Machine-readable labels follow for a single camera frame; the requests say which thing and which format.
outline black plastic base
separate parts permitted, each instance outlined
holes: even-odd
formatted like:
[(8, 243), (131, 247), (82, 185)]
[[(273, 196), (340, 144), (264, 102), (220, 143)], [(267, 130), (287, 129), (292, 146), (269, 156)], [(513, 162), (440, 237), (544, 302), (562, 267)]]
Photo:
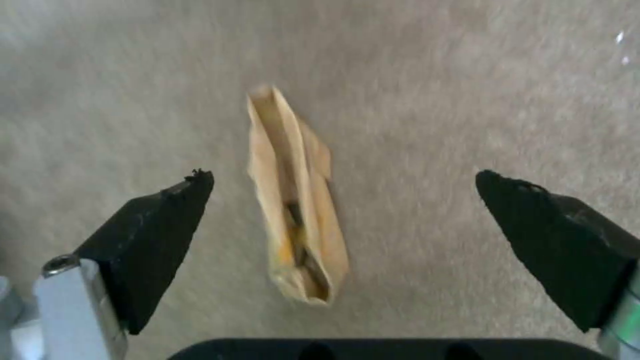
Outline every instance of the black plastic base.
[(603, 355), (556, 340), (211, 340), (171, 360), (606, 360)]

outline paper bag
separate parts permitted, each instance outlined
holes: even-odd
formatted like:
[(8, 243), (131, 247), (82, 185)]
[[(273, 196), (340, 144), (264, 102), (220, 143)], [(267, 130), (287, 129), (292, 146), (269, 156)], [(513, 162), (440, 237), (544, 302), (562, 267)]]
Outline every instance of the paper bag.
[(266, 221), (269, 275), (286, 297), (330, 304), (349, 261), (326, 183), (329, 149), (276, 88), (250, 94), (248, 110), (248, 171)]

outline floor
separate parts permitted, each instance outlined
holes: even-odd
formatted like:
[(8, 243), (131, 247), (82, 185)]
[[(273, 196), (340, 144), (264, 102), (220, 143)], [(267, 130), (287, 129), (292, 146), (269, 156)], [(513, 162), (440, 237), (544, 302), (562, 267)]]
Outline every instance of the floor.
[[(474, 189), (492, 168), (640, 234), (635, 0), (2, 0), (0, 274), (23, 294), (125, 201), (216, 187), (130, 359), (222, 337), (542, 337), (593, 346)], [(616, 36), (624, 31), (620, 42)], [(246, 174), (271, 83), (333, 152), (351, 258), (331, 309), (283, 299)]]

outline brown paper bag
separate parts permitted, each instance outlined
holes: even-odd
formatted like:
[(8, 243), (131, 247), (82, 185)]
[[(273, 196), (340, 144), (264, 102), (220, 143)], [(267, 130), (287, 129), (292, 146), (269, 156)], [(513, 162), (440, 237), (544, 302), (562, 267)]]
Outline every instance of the brown paper bag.
[(327, 180), (329, 149), (280, 91), (249, 95), (249, 174), (268, 233), (269, 275), (286, 296), (330, 304), (349, 268)]

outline screw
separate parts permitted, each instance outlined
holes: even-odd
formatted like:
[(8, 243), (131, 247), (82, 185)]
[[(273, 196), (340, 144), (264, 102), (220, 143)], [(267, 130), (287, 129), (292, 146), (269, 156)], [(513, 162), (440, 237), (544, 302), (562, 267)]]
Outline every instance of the screw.
[(46, 279), (54, 275), (62, 274), (77, 266), (80, 266), (80, 259), (78, 259), (75, 254), (56, 256), (42, 267), (42, 276)]

